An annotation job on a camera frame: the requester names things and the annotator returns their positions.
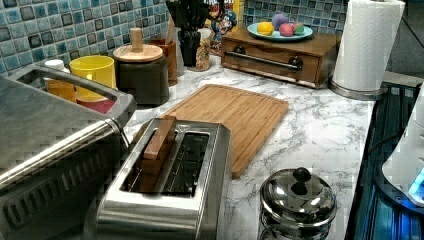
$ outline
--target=toaster slot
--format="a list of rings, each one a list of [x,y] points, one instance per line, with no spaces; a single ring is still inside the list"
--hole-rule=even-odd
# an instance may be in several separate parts
[[[162,195],[179,197],[194,195],[208,141],[207,134],[187,133],[184,135]]]

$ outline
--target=marble countertop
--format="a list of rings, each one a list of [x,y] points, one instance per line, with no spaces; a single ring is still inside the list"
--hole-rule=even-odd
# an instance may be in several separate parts
[[[205,84],[266,94],[289,103],[289,111],[245,173],[231,182],[227,203],[227,239],[257,239],[259,189],[272,173],[305,167],[324,179],[337,197],[338,210],[327,239],[343,239],[374,102],[341,97],[328,88],[309,89],[220,66],[211,57],[205,72],[185,71],[160,107],[137,110],[125,127],[129,140],[141,124],[158,117]]]

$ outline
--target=wooden lid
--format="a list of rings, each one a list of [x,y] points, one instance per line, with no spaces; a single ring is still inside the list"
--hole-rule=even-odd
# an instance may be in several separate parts
[[[130,39],[131,45],[113,51],[115,59],[123,62],[151,62],[162,57],[162,48],[143,44],[141,28],[131,28]]]

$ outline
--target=paper towel roll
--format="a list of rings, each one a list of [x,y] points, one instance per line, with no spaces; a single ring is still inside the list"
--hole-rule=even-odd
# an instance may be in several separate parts
[[[405,3],[350,0],[333,81],[354,91],[380,89]]]

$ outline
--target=toaster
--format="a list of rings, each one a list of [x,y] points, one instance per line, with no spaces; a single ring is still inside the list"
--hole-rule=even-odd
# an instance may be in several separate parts
[[[31,87],[60,79],[115,104],[101,114]],[[30,65],[0,77],[0,239],[49,239],[82,229],[129,143],[122,126],[135,111],[131,95],[83,78]]]
[[[225,239],[230,131],[166,116],[145,126],[101,201],[93,201],[84,239]]]

